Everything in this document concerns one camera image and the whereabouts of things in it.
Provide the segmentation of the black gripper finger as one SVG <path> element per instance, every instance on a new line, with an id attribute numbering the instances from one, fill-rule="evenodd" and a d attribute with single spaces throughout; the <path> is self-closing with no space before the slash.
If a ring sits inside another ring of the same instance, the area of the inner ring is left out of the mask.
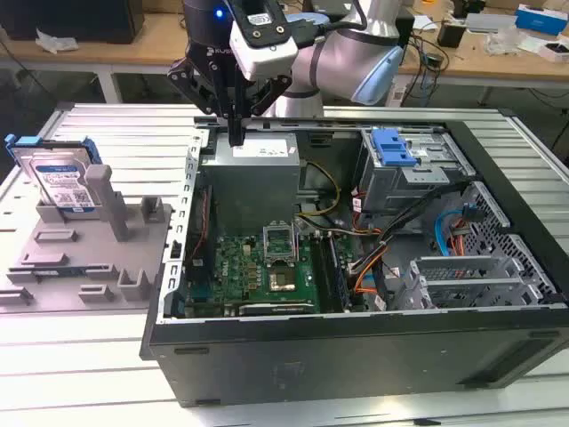
<path id="1" fill-rule="evenodd" d="M 236 79 L 236 145 L 244 143 L 245 129 L 252 116 L 261 116 L 292 84 L 291 76 L 271 77 L 263 85 L 239 75 Z"/>
<path id="2" fill-rule="evenodd" d="M 214 114 L 227 127 L 228 143 L 237 145 L 235 101 L 230 97 L 229 68 L 216 57 L 198 71 L 188 58 L 175 61 L 168 73 L 169 81 L 206 115 Z"/>

